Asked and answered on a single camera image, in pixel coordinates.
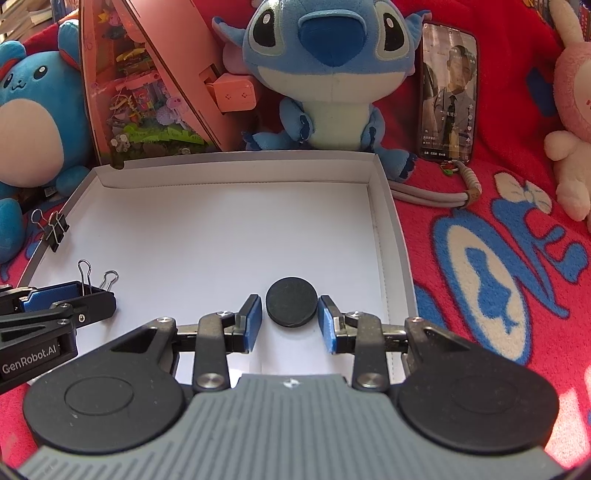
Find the black round puck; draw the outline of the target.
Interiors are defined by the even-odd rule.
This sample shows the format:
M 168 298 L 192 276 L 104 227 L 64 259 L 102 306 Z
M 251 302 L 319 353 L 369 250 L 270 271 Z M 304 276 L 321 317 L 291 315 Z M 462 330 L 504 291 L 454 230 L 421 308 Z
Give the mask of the black round puck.
M 277 280 L 266 292 L 266 312 L 284 328 L 308 324 L 317 312 L 318 294 L 310 282 L 300 277 Z

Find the small binder clip on box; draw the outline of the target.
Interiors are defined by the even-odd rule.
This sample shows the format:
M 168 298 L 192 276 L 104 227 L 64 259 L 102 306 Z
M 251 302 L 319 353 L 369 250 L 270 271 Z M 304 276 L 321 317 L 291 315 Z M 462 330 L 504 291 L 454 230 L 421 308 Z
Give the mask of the small binder clip on box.
M 53 211 L 48 218 L 45 218 L 41 209 L 35 209 L 31 213 L 30 220 L 41 228 L 42 241 L 56 252 L 69 230 L 66 216 L 61 212 Z

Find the white cardboard box tray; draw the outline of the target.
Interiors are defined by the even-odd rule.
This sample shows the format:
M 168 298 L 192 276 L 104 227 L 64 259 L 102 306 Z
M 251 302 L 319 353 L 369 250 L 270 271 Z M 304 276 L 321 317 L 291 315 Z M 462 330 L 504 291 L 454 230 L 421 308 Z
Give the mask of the white cardboard box tray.
M 86 353 L 159 317 L 180 325 L 235 311 L 300 277 L 339 310 L 400 325 L 417 312 L 407 249 L 376 156 L 233 152 L 97 168 L 64 206 L 56 252 L 39 246 L 21 281 L 99 283 L 118 273 L 114 317 L 82 328 Z

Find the red cartoon blanket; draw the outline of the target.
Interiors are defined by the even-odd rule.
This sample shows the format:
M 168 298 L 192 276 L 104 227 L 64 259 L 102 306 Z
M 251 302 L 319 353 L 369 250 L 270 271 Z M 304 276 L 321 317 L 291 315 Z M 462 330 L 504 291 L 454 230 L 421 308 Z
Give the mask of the red cartoon blanket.
M 555 196 L 543 116 L 526 84 L 550 76 L 562 45 L 521 1 L 401 1 L 472 34 L 478 105 L 472 168 L 482 197 L 465 209 L 397 204 L 418 311 L 546 377 L 560 412 L 547 452 L 569 468 L 590 455 L 590 236 Z M 2 271 L 20 280 L 33 252 Z

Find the blue round mouse plush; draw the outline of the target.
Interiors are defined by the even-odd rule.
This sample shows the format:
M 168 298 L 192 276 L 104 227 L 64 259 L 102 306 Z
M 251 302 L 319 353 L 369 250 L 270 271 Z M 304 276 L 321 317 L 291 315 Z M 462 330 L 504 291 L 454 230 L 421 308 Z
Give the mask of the blue round mouse plush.
M 37 187 L 70 196 L 89 173 L 91 133 L 80 72 L 79 23 L 57 26 L 57 48 L 28 54 L 1 44 L 1 261 L 25 241 L 17 195 Z

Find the pink triangular toy box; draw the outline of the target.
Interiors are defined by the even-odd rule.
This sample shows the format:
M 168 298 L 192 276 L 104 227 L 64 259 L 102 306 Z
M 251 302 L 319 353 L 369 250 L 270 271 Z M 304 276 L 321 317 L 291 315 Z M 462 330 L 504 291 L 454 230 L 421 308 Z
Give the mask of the pink triangular toy box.
M 195 1 L 83 1 L 86 105 L 98 159 L 241 150 L 256 80 L 232 75 Z

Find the blue Stitch plush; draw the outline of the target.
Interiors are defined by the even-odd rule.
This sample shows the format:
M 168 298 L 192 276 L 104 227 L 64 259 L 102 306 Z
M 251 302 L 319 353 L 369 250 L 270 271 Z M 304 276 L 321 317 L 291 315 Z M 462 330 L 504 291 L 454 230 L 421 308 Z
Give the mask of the blue Stitch plush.
M 281 131 L 246 133 L 246 148 L 369 152 L 389 180 L 408 180 L 417 157 L 383 146 L 375 104 L 414 74 L 430 17 L 373 0 L 263 1 L 243 29 L 215 17 L 213 28 L 239 48 L 249 72 L 283 97 Z

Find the pink bunny plush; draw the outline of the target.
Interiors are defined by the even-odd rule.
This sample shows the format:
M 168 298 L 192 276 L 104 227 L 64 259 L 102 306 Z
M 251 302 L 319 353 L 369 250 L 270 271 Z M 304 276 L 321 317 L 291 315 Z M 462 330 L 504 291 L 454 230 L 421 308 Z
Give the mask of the pink bunny plush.
M 590 44 L 567 1 L 549 3 L 564 50 L 555 65 L 553 95 L 562 130 L 544 140 L 554 162 L 556 199 L 575 221 L 590 221 Z

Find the black smartphone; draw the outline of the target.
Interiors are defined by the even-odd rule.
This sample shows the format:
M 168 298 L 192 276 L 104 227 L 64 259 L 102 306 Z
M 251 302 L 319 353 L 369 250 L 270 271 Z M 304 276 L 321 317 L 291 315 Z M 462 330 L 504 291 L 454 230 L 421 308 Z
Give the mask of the black smartphone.
M 471 160 L 476 129 L 477 54 L 474 36 L 444 25 L 423 25 L 419 147 L 426 159 Z

